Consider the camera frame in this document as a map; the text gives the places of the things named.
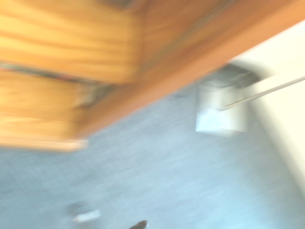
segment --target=wooden furniture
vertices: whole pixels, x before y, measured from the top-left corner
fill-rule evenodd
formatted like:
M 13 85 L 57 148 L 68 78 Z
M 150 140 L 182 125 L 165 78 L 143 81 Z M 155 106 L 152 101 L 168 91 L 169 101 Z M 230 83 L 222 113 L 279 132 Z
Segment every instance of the wooden furniture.
M 305 19 L 305 0 L 119 2 L 1 1 L 0 145 L 85 147 L 92 133 Z M 93 84 L 113 90 L 80 105 L 80 88 Z

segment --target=white object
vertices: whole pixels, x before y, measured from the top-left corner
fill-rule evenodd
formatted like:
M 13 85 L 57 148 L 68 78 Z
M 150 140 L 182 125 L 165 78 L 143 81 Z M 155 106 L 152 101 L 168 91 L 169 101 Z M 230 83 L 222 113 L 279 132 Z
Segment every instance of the white object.
M 231 136 L 246 131 L 246 105 L 240 104 L 225 111 L 223 106 L 243 99 L 236 86 L 217 87 L 202 84 L 198 87 L 196 131 L 221 136 Z

